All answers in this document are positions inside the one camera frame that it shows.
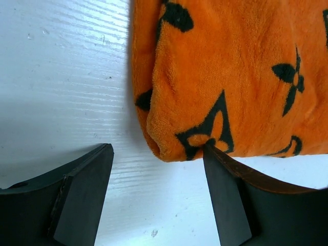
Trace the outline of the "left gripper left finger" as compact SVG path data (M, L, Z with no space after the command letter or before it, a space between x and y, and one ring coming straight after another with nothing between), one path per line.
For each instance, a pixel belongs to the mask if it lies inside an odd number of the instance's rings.
M113 165L106 143L1 190L1 245L94 245Z

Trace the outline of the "orange patterned towel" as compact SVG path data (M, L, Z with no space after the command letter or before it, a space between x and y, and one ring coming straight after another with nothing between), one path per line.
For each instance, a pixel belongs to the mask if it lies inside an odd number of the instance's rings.
M135 1L132 83L163 161L327 153L327 1Z

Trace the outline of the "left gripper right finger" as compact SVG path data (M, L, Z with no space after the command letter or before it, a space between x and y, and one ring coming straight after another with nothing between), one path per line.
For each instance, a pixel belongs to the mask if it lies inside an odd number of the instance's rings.
M327 245L327 189L272 178L212 145L203 163L221 245Z

